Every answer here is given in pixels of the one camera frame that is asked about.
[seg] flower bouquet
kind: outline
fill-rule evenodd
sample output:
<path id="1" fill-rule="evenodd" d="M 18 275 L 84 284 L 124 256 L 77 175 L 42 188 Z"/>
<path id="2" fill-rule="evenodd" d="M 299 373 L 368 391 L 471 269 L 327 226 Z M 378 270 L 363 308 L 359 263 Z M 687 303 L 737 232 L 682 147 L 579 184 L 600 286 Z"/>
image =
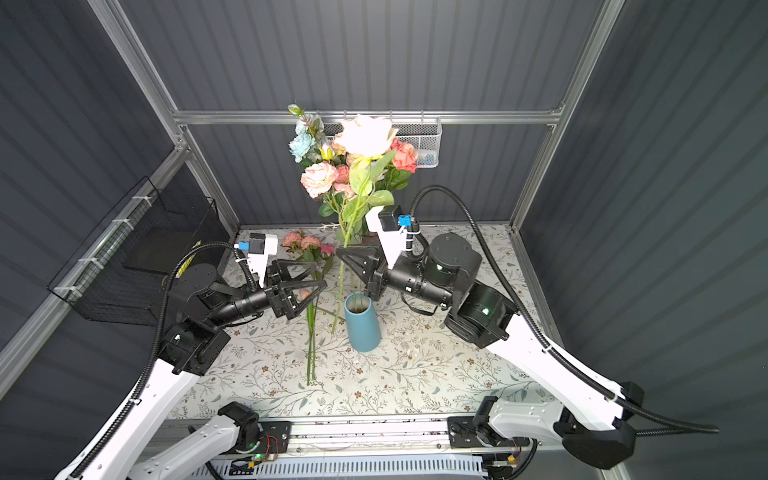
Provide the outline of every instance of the flower bouquet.
<path id="1" fill-rule="evenodd" d="M 419 152 L 396 137 L 387 118 L 358 115 L 342 122 L 344 131 L 327 138 L 323 121 L 298 105 L 288 106 L 296 117 L 296 137 L 289 143 L 294 159 L 304 169 L 301 184 L 322 203 L 322 217 L 338 216 L 337 233 L 345 247 L 357 243 L 362 219 L 371 207 L 393 205 L 394 190 L 408 186 L 416 172 Z M 336 331 L 343 300 L 344 262 L 339 266 L 339 301 L 333 320 Z"/>
<path id="2" fill-rule="evenodd" d="M 322 266 L 321 270 L 315 270 L 315 280 L 322 280 L 326 273 L 331 270 L 333 265 L 333 245 L 323 245 L 315 237 L 305 237 L 301 232 L 291 232 L 283 239 L 283 247 L 287 248 L 289 253 L 298 255 L 295 260 L 315 262 L 318 266 Z M 312 292 L 308 289 L 301 290 L 299 292 L 299 301 L 307 298 L 310 293 Z M 307 385 L 315 381 L 315 318 L 317 309 L 317 300 L 310 303 L 306 308 L 306 326 L 310 335 L 306 344 Z"/>

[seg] blue vase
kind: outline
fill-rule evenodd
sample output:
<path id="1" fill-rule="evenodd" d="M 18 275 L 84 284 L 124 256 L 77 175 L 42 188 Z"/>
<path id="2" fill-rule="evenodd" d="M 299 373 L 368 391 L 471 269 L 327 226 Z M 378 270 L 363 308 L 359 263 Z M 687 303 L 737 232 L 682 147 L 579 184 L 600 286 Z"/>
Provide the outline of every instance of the blue vase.
<path id="1" fill-rule="evenodd" d="M 370 352 L 379 346 L 382 331 L 370 298 L 360 292 L 348 296 L 344 301 L 344 314 L 352 348 L 358 352 Z"/>

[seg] corrugated metal wall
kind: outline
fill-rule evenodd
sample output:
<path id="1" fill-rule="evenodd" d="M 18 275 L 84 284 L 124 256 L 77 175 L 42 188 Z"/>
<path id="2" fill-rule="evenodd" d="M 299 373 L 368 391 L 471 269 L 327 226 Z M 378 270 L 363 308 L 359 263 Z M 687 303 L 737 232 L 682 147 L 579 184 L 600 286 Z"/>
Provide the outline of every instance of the corrugated metal wall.
<path id="1" fill-rule="evenodd" d="M 628 2 L 522 229 L 566 346 L 722 429 L 638 440 L 638 480 L 765 476 L 765 18 Z"/>
<path id="2" fill-rule="evenodd" d="M 600 0 L 172 2 L 123 7 L 181 110 L 548 110 Z M 478 220 L 508 220 L 544 126 L 445 127 L 438 181 Z M 193 126 L 241 223 L 315 223 L 288 127 Z M 264 211 L 270 205 L 271 211 Z M 422 220 L 463 220 L 433 201 Z"/>
<path id="3" fill-rule="evenodd" d="M 85 2 L 0 2 L 0 32 L 5 345 L 91 229 L 173 144 Z"/>
<path id="4" fill-rule="evenodd" d="M 405 209 L 430 184 L 454 190 L 477 220 L 509 221 L 548 127 L 449 125 L 443 128 L 440 165 L 421 168 L 395 192 Z M 301 167 L 286 145 L 291 126 L 194 125 L 191 127 L 242 224 L 319 223 L 319 204 L 301 186 Z M 427 221 L 464 220 L 445 198 L 430 195 L 420 207 Z"/>
<path id="5" fill-rule="evenodd" d="M 546 110 L 599 0 L 123 2 L 183 110 Z"/>
<path id="6" fill-rule="evenodd" d="M 85 0 L 0 2 L 0 72 L 4 346 L 173 144 Z M 136 381 L 151 334 L 68 315 L 0 402 L 0 478 L 69 462 Z"/>

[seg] metal mesh basket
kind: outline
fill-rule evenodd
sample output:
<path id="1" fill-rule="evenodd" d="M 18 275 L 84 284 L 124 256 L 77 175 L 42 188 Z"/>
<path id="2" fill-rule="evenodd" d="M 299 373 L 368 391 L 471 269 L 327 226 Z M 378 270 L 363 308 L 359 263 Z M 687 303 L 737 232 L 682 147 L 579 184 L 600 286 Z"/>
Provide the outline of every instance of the metal mesh basket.
<path id="1" fill-rule="evenodd" d="M 155 325 L 167 272 L 198 241 L 228 238 L 214 200 L 202 194 L 153 190 L 113 223 L 92 255 L 77 260 L 74 273 L 64 280 L 60 273 L 48 285 L 85 319 L 98 322 Z M 154 258 L 147 258 L 147 252 Z M 222 254 L 205 250 L 191 264 L 217 265 Z"/>
<path id="2" fill-rule="evenodd" d="M 436 123 L 417 123 L 417 124 L 394 124 L 398 128 L 397 137 L 410 143 L 419 152 L 419 159 L 416 162 L 418 168 L 434 168 L 439 162 L 440 138 L 442 137 L 442 124 Z M 325 132 L 329 140 L 336 134 L 344 130 L 341 124 L 327 124 Z"/>

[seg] floral tablecloth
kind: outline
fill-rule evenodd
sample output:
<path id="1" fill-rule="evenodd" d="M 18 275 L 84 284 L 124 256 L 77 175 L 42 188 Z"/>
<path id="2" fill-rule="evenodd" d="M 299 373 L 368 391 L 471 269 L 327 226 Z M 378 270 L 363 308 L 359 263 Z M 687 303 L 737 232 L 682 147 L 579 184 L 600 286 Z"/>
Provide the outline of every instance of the floral tablecloth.
<path id="1" fill-rule="evenodd" d="M 498 264 L 538 322 L 505 226 L 484 225 L 481 229 Z M 238 240 L 247 240 L 252 231 L 241 231 Z M 291 230 L 259 231 L 274 233 L 282 242 Z M 334 243 L 332 231 L 303 231 L 324 243 Z M 481 252 L 469 227 L 422 228 L 430 240 L 449 231 L 467 238 Z M 288 258 L 282 247 L 279 250 L 278 257 Z M 319 297 L 319 306 L 330 311 L 336 311 L 339 285 L 339 260 L 335 262 L 326 276 L 329 287 Z M 344 277 L 345 294 L 362 290 L 360 280 L 349 269 Z M 224 278 L 233 286 L 245 283 L 234 262 L 227 266 Z M 503 292 L 485 260 L 478 279 Z M 463 413 L 474 412 L 486 395 L 526 402 L 553 398 L 514 365 L 454 336 L 442 325 L 445 313 L 420 316 L 391 290 L 374 305 L 382 341 L 369 353 L 358 353 L 349 346 L 343 324 L 331 335 L 333 317 L 318 312 L 316 383 L 312 385 L 306 382 L 306 314 L 289 321 L 276 319 L 270 311 L 230 329 L 230 342 L 208 374 L 174 407 L 170 418 L 210 417 L 232 401 L 252 406 L 262 417 L 274 418 Z"/>

